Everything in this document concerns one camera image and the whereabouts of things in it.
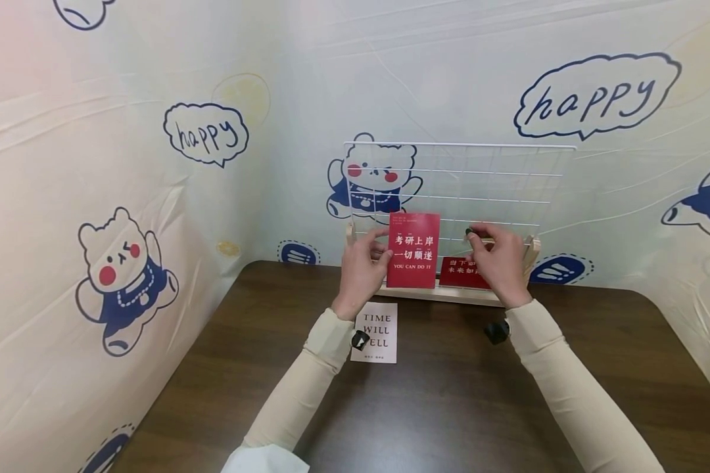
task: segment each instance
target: forearm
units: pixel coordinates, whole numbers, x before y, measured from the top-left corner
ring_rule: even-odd
[[[266,400],[243,447],[276,444],[293,450],[350,353],[354,324],[330,309],[310,330],[302,353]]]
[[[662,472],[629,419],[565,343],[543,305],[508,311],[510,340],[588,473]]]

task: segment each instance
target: white wire grid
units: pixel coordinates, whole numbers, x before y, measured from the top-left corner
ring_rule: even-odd
[[[356,234],[362,235],[389,224],[389,213],[398,204],[408,212],[440,214],[438,259],[469,251],[465,229],[473,222],[503,225],[524,238],[536,236],[574,150],[555,145],[345,141],[342,170],[350,218]]]

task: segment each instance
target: black clip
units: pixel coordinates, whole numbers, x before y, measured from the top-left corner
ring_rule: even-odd
[[[503,323],[491,323],[484,328],[484,333],[489,342],[492,342],[493,345],[499,345],[508,339],[510,325],[506,321],[503,321]]]
[[[366,343],[368,343],[368,340],[370,339],[371,338],[368,336],[368,334],[366,334],[363,330],[356,330],[355,335],[353,335],[353,340],[350,344],[352,345],[352,348],[363,351],[363,349],[366,347]]]

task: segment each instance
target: desk surface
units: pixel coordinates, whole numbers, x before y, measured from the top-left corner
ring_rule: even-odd
[[[339,268],[250,264],[112,473],[217,473],[335,297]],[[668,472],[710,472],[710,385],[659,310],[624,290],[533,285]],[[501,309],[399,303],[398,364],[347,362],[296,454],[312,472],[580,472]]]

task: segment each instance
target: red card with text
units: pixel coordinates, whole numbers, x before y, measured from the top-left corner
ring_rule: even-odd
[[[439,214],[389,214],[388,288],[434,288],[439,249]]]
[[[439,273],[439,285],[456,288],[491,289],[479,274],[474,261],[465,258],[444,257]]]

